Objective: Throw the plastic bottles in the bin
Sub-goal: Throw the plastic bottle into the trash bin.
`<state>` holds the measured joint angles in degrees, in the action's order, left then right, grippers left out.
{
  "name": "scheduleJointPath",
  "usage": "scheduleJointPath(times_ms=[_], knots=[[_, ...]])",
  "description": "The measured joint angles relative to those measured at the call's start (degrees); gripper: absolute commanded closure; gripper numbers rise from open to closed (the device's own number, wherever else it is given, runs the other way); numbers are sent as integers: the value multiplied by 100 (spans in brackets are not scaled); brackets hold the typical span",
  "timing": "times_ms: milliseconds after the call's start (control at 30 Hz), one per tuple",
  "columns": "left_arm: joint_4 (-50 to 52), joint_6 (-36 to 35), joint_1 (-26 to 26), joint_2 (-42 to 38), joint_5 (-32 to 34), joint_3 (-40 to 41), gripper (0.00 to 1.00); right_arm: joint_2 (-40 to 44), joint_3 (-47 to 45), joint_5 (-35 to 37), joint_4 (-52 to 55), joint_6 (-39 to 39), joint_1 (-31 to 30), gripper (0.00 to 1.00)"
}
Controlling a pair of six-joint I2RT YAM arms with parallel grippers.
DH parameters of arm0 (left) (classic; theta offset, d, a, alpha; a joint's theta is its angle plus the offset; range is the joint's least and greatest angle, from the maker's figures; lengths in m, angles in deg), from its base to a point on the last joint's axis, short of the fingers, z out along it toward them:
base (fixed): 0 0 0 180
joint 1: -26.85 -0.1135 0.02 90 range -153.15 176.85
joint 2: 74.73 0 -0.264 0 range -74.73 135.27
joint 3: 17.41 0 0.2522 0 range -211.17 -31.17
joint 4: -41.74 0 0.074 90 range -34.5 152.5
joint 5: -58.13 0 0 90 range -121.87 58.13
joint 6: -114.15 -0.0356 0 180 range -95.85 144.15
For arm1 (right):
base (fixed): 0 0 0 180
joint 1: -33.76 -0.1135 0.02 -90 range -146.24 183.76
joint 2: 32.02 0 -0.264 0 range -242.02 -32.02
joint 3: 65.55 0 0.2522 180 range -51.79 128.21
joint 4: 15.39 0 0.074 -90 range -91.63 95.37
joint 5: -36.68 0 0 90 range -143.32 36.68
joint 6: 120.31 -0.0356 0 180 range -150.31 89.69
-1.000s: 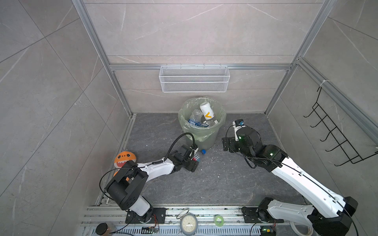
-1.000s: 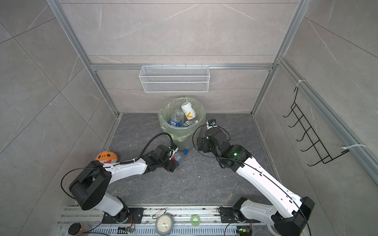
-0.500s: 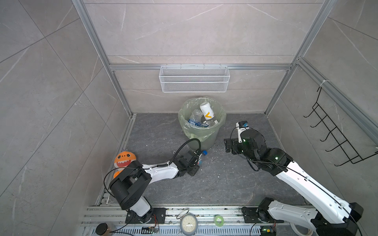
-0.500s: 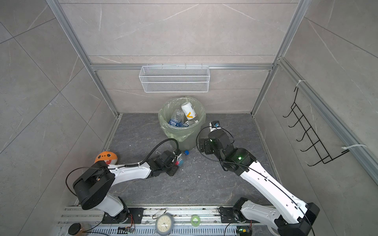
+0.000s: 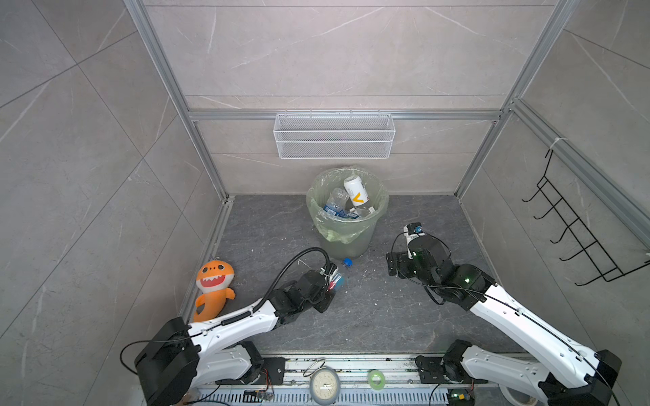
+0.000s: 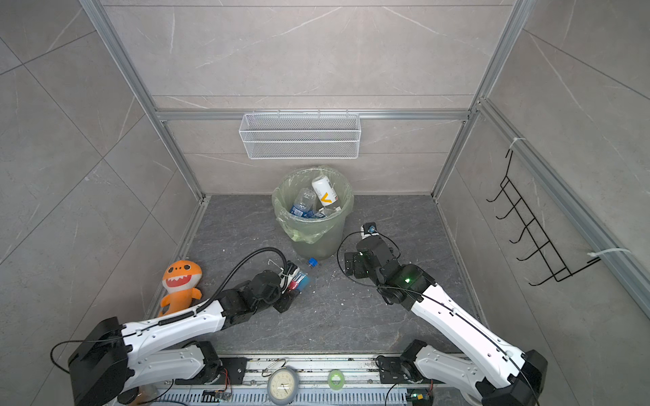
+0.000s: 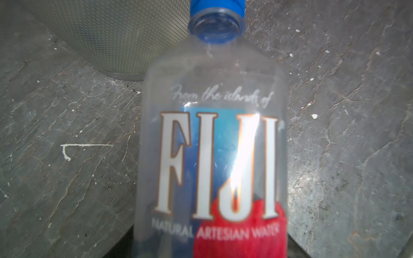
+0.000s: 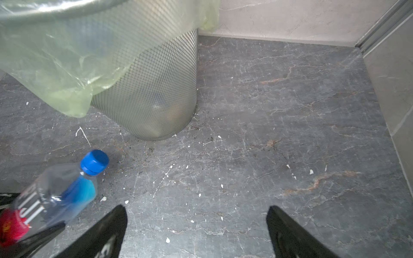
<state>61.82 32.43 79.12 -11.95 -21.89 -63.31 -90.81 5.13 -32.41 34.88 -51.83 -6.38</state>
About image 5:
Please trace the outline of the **Fiji bottle red flower label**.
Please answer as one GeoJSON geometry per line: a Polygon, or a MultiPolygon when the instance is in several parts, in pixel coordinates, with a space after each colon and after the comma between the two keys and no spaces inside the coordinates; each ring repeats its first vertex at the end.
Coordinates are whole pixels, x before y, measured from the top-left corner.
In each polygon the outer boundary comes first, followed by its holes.
{"type": "MultiPolygon", "coordinates": [[[[345,258],[342,264],[344,269],[347,269],[353,265],[353,261],[350,258],[345,258]]],[[[328,292],[335,292],[345,284],[345,275],[339,271],[335,264],[332,263],[332,267],[332,271],[328,274],[328,292]]]]}

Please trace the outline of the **bottle green white blue label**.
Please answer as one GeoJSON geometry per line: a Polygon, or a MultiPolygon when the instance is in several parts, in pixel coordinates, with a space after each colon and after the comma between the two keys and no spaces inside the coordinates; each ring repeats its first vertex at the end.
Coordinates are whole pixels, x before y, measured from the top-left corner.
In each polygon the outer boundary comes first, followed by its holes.
{"type": "Polygon", "coordinates": [[[373,206],[352,206],[350,211],[348,211],[348,217],[352,219],[367,218],[372,213],[375,213],[375,211],[373,206]]]}

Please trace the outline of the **large bottle white yellow label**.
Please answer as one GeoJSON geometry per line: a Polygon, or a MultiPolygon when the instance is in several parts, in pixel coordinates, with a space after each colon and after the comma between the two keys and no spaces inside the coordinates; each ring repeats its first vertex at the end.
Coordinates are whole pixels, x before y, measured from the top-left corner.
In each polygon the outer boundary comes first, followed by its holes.
{"type": "Polygon", "coordinates": [[[344,180],[344,188],[353,206],[364,206],[369,203],[369,195],[359,175],[352,175],[344,180]]]}

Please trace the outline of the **bottle dark blue label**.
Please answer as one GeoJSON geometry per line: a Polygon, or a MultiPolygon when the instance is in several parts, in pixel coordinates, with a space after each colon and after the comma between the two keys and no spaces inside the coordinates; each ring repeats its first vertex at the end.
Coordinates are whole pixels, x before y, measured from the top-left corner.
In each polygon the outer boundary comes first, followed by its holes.
{"type": "Polygon", "coordinates": [[[346,210],[347,203],[350,197],[347,192],[342,188],[333,189],[323,206],[323,210],[338,218],[348,218],[348,211],[346,210]]]}

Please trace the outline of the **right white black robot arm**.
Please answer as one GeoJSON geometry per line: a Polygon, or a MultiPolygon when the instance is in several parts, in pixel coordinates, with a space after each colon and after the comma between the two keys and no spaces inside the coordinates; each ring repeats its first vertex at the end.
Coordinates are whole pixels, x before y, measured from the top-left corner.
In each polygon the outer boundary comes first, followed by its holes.
{"type": "Polygon", "coordinates": [[[406,250],[386,255],[389,275],[424,287],[438,305],[455,304],[495,326],[524,348],[531,361],[489,352],[457,340],[440,362],[449,382],[484,380],[546,405],[608,405],[622,362],[569,338],[526,309],[486,272],[456,265],[449,247],[428,233],[406,230],[406,250]]]}

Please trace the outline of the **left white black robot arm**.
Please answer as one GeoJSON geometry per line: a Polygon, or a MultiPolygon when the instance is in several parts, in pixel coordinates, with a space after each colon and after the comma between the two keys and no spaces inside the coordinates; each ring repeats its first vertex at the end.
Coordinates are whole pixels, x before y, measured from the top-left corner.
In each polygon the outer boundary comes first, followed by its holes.
{"type": "Polygon", "coordinates": [[[339,279],[335,266],[310,270],[283,286],[272,284],[262,299],[226,316],[167,321],[134,359],[146,403],[174,405],[208,383],[252,382],[264,360],[249,339],[291,323],[303,311],[325,312],[339,279]]]}

